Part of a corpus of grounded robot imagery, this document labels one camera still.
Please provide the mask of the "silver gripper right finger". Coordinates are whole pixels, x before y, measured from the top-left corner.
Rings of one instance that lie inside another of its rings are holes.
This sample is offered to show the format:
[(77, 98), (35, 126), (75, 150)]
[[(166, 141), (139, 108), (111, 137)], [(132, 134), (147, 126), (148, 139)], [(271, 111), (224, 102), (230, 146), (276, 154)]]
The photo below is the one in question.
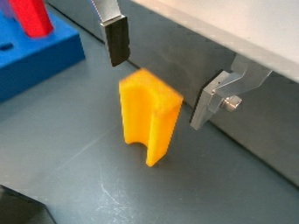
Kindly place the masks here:
[(219, 109), (234, 111), (242, 103), (239, 95), (258, 88), (271, 73), (270, 68), (238, 54), (231, 72), (222, 71), (200, 91), (191, 126), (199, 130)]

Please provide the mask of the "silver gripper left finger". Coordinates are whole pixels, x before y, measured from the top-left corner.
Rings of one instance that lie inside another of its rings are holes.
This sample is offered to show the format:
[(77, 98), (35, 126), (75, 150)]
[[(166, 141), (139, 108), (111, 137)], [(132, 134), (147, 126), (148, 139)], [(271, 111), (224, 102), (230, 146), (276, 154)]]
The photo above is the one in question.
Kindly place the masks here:
[(118, 0), (90, 0), (98, 15), (111, 65), (116, 67), (130, 57), (127, 16), (122, 14)]

